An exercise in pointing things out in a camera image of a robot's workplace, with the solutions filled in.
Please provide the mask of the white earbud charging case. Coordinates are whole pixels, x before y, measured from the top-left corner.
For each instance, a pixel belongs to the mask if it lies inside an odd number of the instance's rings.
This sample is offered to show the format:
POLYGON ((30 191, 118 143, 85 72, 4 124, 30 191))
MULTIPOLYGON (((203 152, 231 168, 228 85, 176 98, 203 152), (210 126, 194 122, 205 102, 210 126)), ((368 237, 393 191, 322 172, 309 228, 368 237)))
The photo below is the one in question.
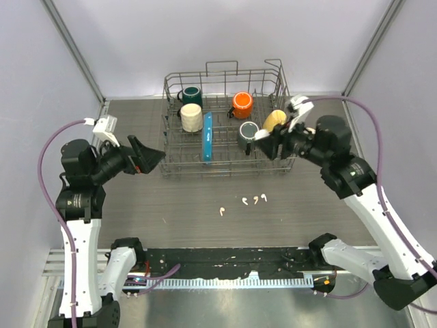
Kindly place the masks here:
POLYGON ((266 137, 269 137, 270 133, 266 130, 266 129, 262 129, 256 132, 256 134, 254 135, 254 140, 260 140, 266 137))

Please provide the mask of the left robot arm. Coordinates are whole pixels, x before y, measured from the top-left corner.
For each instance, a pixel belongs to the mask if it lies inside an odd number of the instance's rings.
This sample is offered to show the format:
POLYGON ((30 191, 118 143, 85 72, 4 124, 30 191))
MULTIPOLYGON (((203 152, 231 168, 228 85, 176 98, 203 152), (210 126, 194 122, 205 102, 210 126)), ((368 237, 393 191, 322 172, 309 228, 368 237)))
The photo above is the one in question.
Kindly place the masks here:
POLYGON ((49 327, 118 327, 118 298, 129 272, 139 272, 146 254, 137 237, 111 245, 107 266, 98 274, 98 236, 102 225, 103 186, 119 173, 148 174, 165 152, 144 146, 134 135, 129 146, 109 142, 98 152, 88 141, 75 139, 61 148, 63 186, 55 202, 65 245, 64 295, 49 327))

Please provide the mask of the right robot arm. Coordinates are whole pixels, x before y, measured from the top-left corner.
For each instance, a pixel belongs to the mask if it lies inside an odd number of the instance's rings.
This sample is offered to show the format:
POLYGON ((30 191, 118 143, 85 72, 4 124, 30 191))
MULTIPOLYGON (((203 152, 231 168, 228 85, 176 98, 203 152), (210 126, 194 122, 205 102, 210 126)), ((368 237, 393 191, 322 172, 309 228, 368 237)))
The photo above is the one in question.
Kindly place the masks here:
POLYGON ((302 122, 262 129, 255 145, 271 160, 295 154, 319 166, 324 184, 355 212, 382 253, 373 256, 325 233, 309 243, 309 264, 345 269, 371 284, 391 309, 401 310, 436 285, 436 260, 407 232, 367 161, 351 152, 351 138, 342 118, 325 115, 315 130, 302 122))

